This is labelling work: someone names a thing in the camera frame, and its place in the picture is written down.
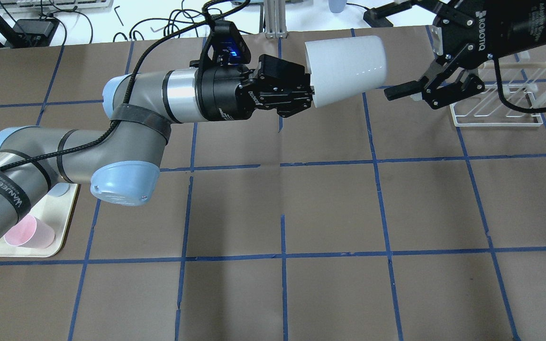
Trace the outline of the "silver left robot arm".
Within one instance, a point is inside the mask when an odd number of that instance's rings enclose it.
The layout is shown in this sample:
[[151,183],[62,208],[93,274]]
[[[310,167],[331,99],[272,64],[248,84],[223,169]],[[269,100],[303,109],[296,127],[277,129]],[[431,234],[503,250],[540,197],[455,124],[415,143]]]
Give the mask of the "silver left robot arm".
[[[103,201],[141,206],[154,192],[173,125],[289,117],[310,108],[310,74],[264,54],[254,69],[203,60],[190,68],[109,80],[108,130],[12,127],[0,131],[0,238],[59,183],[88,184]],[[134,79],[130,100],[125,87]]]

